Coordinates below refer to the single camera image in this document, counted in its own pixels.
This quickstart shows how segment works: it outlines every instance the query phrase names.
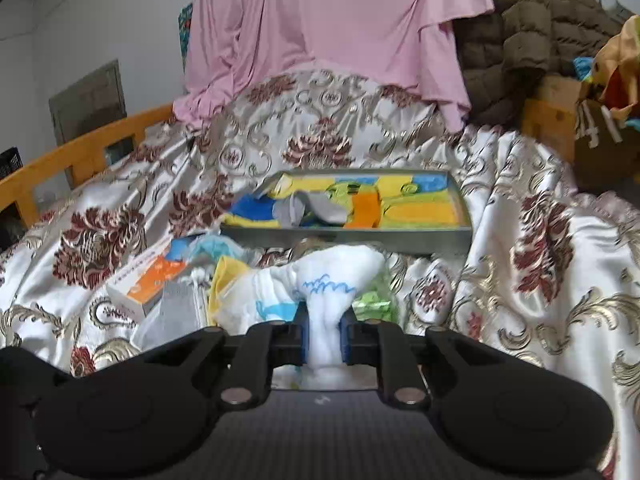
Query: wooden bed frame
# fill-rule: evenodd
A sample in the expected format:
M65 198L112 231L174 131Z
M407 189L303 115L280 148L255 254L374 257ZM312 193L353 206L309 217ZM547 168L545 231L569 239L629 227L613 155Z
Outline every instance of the wooden bed frame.
M172 115L168 104L107 124L56 148L0 180L0 211L15 203L20 218L31 227L40 218L33 200L33 188L60 171L71 168L74 187L106 168L103 149L127 137L134 146L145 140L145 129L167 121Z

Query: pink shirt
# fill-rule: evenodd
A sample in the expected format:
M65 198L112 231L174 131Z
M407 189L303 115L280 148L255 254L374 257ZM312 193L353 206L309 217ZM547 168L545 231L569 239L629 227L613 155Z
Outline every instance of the pink shirt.
M200 125L247 86L338 64L438 101L449 130L470 109L450 20L492 0L195 0L178 119Z

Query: floral bedspread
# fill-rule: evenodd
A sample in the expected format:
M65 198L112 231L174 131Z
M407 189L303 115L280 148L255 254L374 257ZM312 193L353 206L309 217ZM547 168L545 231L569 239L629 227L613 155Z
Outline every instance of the floral bedspread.
M404 329L448 324L587 384L615 415L604 475L640 477L640 212L577 194L570 168L517 132L448 134L433 105L356 75L283 74L209 128L150 128L0 256L0 345L75 376L129 358L135 323L104 288L129 258L215 227L239 189L275 171L390 166L449 170L474 226L466 258L386 255ZM304 250L263 250L258 264Z

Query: cardboard box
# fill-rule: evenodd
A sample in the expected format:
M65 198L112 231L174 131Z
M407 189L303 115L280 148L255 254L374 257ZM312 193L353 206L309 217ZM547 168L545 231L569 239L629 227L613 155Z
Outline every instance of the cardboard box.
M527 99L520 131L558 152L564 160L575 160L575 111L557 108L548 102Z
M107 293L135 322L142 322L162 295L164 282L178 277L186 268L183 261L169 261L165 256L172 237L161 239L107 280Z
M575 107L586 97L587 89L587 86L576 79L561 75L546 75L536 89L534 98L575 114Z
M575 180L580 190L597 194L640 171L640 132L617 125L613 130L597 101L589 99L580 106L580 121L586 128L593 127L594 137L580 136L575 141Z
M521 132L572 163L581 190L602 192L640 170L640 132L607 121L602 104L585 99L587 94L588 86L580 81L545 76L534 97L525 102ZM593 128L593 139L577 138L577 119Z

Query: red floral pattern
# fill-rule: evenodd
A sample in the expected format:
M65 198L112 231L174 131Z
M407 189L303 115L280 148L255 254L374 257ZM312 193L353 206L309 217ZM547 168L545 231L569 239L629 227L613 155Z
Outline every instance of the red floral pattern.
M212 186L203 193L174 192L175 211L169 213L172 235L181 237L194 228L211 227L214 220L231 206L232 199L227 177L223 174L218 174Z
M114 306L105 307L103 312L105 316L114 317L115 319L129 319L129 316L126 316Z
M265 267L288 264L290 254L291 249L267 249L260 257L260 260L258 260L258 267L264 269Z
M416 295L415 304L419 306L425 314L431 310L440 313L441 307L445 306L444 303L446 299L447 293L444 282L434 276L422 284Z
M322 118L308 135L291 137L282 158L297 168L346 168L353 162L350 151L351 141L338 133L331 119Z
M71 217L71 229L60 237L53 275L67 285L93 289L110 277L130 247L144 238L145 216L123 206L116 211L87 209Z
M566 206L555 202L548 191L524 199L520 211L524 236L516 241L513 265L524 275L516 290L528 293L540 288L547 303L558 296L574 258L565 211Z
M240 150L226 150L220 155L220 158L224 160L228 166L234 168L240 163L242 153Z
M616 474L616 463L618 462L618 440L617 438L607 449L607 454L610 454L609 461L600 470L600 474L604 480L613 480Z
M40 216L40 220L38 220L39 224L48 224L53 220L53 217L56 215L56 212L53 209L49 209L45 211L42 216Z
M86 377L95 372L94 360L86 346L74 346L71 349L71 374L73 377Z
M391 99L398 108L407 108L412 104L422 101L422 98L419 95L411 94L404 88L397 85L381 86L380 97L383 99Z
M144 142L136 146L136 149L131 152L127 163L131 162L148 162L151 164L160 158L162 155L164 146L147 146Z
M199 136L195 137L195 143L200 153L207 153L211 147L211 137L209 137L209 129L206 128Z
M289 75L272 77L266 83L257 84L247 94L247 100L255 106L261 105L273 98L280 97L284 92L293 90L296 80Z
M480 333L482 332L482 316L472 312L466 320L466 334L476 341L480 341Z

